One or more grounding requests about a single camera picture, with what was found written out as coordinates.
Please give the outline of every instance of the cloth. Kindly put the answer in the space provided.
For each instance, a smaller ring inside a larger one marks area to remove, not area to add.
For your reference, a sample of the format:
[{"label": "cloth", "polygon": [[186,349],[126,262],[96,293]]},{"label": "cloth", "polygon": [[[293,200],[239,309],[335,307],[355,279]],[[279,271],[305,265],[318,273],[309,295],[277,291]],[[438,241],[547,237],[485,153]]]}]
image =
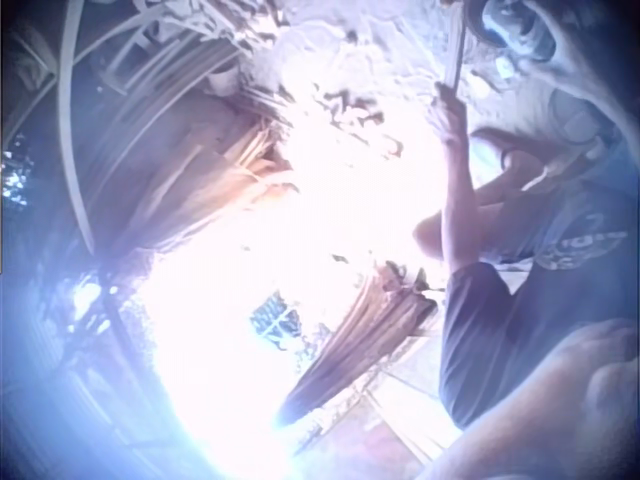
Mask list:
[{"label": "cloth", "polygon": [[440,395],[459,428],[509,395],[572,331],[638,318],[638,177],[631,170],[618,188],[624,179],[612,180],[620,168],[611,162],[597,175],[504,205],[483,258],[533,258],[515,294],[489,263],[452,275]]}]

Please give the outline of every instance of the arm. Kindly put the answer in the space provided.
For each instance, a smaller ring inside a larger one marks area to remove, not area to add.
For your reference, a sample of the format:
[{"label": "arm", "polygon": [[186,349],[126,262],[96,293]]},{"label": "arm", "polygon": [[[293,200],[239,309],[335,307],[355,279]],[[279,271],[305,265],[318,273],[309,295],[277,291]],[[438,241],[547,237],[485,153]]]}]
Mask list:
[{"label": "arm", "polygon": [[480,217],[468,151],[447,148],[447,201],[442,215],[442,253],[450,273],[480,259]]},{"label": "arm", "polygon": [[479,260],[480,220],[469,171],[466,107],[449,88],[436,84],[436,89],[430,121],[443,144],[448,170],[447,201],[442,214],[442,255],[453,274]]}]

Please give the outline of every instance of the wooden plank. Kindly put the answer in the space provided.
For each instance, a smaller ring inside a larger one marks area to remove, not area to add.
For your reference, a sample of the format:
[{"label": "wooden plank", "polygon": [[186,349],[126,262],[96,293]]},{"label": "wooden plank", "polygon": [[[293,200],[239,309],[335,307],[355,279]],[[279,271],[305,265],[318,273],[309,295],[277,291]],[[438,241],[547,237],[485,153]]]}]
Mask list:
[{"label": "wooden plank", "polygon": [[462,68],[462,54],[467,28],[464,23],[464,9],[462,2],[455,2],[449,7],[451,24],[449,28],[449,48],[445,65],[444,85],[458,91],[460,84],[460,70]]}]

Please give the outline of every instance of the bright light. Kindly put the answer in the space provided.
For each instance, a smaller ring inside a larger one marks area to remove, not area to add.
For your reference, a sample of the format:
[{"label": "bright light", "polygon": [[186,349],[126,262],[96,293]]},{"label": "bright light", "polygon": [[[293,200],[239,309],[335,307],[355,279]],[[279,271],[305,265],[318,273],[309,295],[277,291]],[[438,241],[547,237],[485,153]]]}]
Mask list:
[{"label": "bright light", "polygon": [[320,114],[290,119],[283,153],[301,193],[211,225],[159,259],[139,291],[178,417],[234,479],[276,480],[289,469],[271,422],[297,376],[291,356],[256,336],[251,313],[279,290],[300,304],[303,329],[337,328],[361,274],[374,259],[415,259],[411,231],[441,205],[438,150],[416,115],[402,118],[397,128],[415,141],[402,139],[407,155],[393,160],[341,140]]},{"label": "bright light", "polygon": [[77,322],[91,307],[91,304],[100,296],[102,289],[96,283],[87,282],[77,286],[73,292],[73,305],[75,306],[74,320]]}]

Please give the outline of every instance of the dark shorts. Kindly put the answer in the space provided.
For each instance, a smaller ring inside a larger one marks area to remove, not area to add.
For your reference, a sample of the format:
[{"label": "dark shorts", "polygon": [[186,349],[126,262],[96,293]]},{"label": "dark shorts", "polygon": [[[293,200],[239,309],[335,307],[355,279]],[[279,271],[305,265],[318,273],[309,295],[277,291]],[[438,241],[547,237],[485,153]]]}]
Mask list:
[{"label": "dark shorts", "polygon": [[[620,162],[619,157],[613,160]],[[617,173],[607,176],[608,168]],[[621,172],[628,176],[616,184]],[[633,164],[623,164],[623,168],[607,164],[607,168],[550,191],[523,193],[509,200],[487,235],[481,255],[484,263],[452,275],[445,305],[440,397],[459,428],[466,428],[509,395],[544,355],[518,365],[529,332],[526,322],[512,321],[518,316],[514,312],[522,315],[538,302],[537,284],[530,277],[526,288],[512,295],[494,265],[532,259],[546,245],[557,242],[568,228],[574,228],[571,225],[581,210],[598,198],[596,191],[605,197],[613,190],[635,195],[637,205],[637,181]]]}]

